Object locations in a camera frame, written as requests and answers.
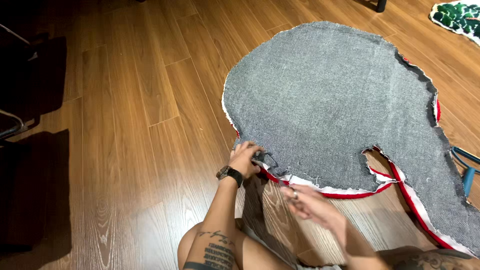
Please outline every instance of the chair leg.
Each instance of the chair leg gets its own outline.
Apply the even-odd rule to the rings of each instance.
[[[377,3],[377,12],[384,12],[385,10],[385,5],[387,4],[387,0],[378,0]]]

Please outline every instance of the gray backing fabric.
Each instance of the gray backing fabric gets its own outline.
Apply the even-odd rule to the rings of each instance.
[[[272,172],[323,188],[375,191],[362,151],[377,145],[405,174],[434,227],[480,254],[480,212],[466,202],[436,126],[436,88],[381,36],[331,22],[281,32],[228,74],[224,105]]]

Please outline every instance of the hand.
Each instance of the hand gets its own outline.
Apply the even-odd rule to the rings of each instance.
[[[345,231],[347,219],[320,192],[307,185],[292,184],[290,187],[297,191],[298,199],[294,199],[291,188],[282,187],[280,190],[293,214],[304,220],[311,219],[334,233]]]
[[[264,148],[252,141],[239,144],[230,152],[228,165],[239,171],[244,179],[250,178],[254,173],[260,172],[260,167],[252,164],[252,157],[258,151],[263,152]]]

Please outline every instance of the green rug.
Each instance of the green rug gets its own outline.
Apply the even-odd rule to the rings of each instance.
[[[467,36],[480,45],[480,0],[435,4],[430,19],[441,27]]]

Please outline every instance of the wristwatch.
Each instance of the wristwatch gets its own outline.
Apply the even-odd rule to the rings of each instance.
[[[223,166],[216,173],[216,177],[218,178],[219,181],[222,180],[223,178],[227,177],[227,176],[230,176],[233,179],[237,180],[237,184],[239,185],[239,188],[240,188],[241,183],[243,182],[243,176],[241,175],[241,173],[239,171],[237,171],[236,169],[226,165],[226,166]]]

